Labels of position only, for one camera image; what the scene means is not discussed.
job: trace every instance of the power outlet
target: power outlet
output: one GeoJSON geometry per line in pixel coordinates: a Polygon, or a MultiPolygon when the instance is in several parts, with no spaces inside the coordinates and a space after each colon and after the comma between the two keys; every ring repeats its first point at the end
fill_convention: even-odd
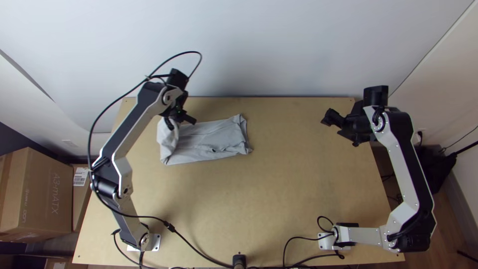
{"type": "Polygon", "coordinates": [[[412,138],[412,143],[414,145],[418,145],[420,144],[420,142],[423,143],[422,138],[418,135],[418,132],[422,132],[422,135],[425,134],[425,131],[426,131],[426,128],[418,128],[417,130],[415,130],[415,133],[413,134],[413,138],[412,138]]]}

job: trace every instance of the white wall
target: white wall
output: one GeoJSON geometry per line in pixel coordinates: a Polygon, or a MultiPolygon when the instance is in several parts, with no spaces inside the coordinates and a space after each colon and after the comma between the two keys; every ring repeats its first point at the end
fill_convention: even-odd
{"type": "MultiPolygon", "coordinates": [[[[478,3],[474,2],[389,103],[408,112],[424,144],[449,146],[478,125],[478,3]]],[[[446,153],[478,140],[475,131],[446,153]]],[[[453,173],[478,223],[478,147],[459,155],[453,173]]]]}
{"type": "Polygon", "coordinates": [[[192,96],[395,89],[471,1],[3,0],[0,48],[87,129],[144,74],[190,49],[205,57],[192,96]]]}
{"type": "MultiPolygon", "coordinates": [[[[59,154],[85,156],[88,132],[75,124],[51,99],[0,56],[0,122],[59,154]],[[70,147],[70,139],[78,147],[70,147]]],[[[95,134],[98,154],[109,134],[95,134]]]]}

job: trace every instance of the gray cloth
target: gray cloth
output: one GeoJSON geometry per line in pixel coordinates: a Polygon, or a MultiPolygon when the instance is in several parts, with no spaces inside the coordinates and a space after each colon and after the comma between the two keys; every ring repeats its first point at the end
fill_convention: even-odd
{"type": "Polygon", "coordinates": [[[202,160],[215,160],[248,154],[252,151],[247,139],[247,121],[241,114],[227,120],[181,125],[170,120],[174,130],[168,129],[164,119],[158,123],[157,142],[161,162],[166,165],[202,160]]]}

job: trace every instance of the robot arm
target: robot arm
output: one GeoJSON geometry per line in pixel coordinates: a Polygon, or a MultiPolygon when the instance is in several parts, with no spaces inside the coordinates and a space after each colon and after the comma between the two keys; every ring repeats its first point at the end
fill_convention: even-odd
{"type": "Polygon", "coordinates": [[[137,216],[130,197],[133,193],[132,169],[126,154],[155,115],[163,116],[171,130],[174,127],[169,118],[196,123],[183,110],[188,97],[184,90],[188,77],[176,69],[172,69],[167,77],[166,85],[148,81],[142,86],[136,105],[102,147],[100,156],[92,165],[91,188],[114,209],[121,240],[141,251],[153,250],[157,246],[154,242],[157,237],[153,238],[148,227],[138,218],[124,216],[137,216]]]}
{"type": "Polygon", "coordinates": [[[391,252],[425,251],[436,226],[433,198],[411,142],[414,134],[407,113],[387,106],[388,87],[364,89],[363,100],[355,103],[345,118],[333,109],[321,121],[341,128],[338,134],[353,141],[377,140],[388,150],[403,197],[385,225],[360,228],[357,223],[337,223],[334,236],[319,240],[322,250],[347,250],[356,243],[383,247],[391,252]]]}

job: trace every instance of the tabletop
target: tabletop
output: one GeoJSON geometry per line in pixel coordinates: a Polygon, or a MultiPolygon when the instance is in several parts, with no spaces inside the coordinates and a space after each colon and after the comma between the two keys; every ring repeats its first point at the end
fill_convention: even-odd
{"type": "MultiPolygon", "coordinates": [[[[135,105],[122,101],[115,127],[135,105]]],[[[353,147],[336,127],[320,124],[328,108],[350,112],[352,98],[189,98],[185,110],[199,122],[242,113],[253,152],[248,155],[166,166],[159,160],[156,116],[127,158],[133,169],[131,198],[140,215],[167,220],[205,254],[224,263],[247,256],[248,266],[282,265],[282,252],[293,236],[316,238],[318,216],[361,227],[386,223],[390,206],[368,143],[353,147]]],[[[142,219],[160,233],[157,252],[146,252],[153,267],[217,267],[197,255],[161,223],[142,219]]],[[[133,266],[115,248],[118,228],[108,208],[91,196],[75,250],[74,263],[133,266]]],[[[119,238],[126,251],[126,244],[119,238]]],[[[328,254],[316,241],[295,240],[286,264],[328,254]]],[[[138,252],[127,252],[135,261],[138,252]]],[[[326,257],[309,266],[403,261],[403,254],[357,245],[345,259],[326,257]]]]}

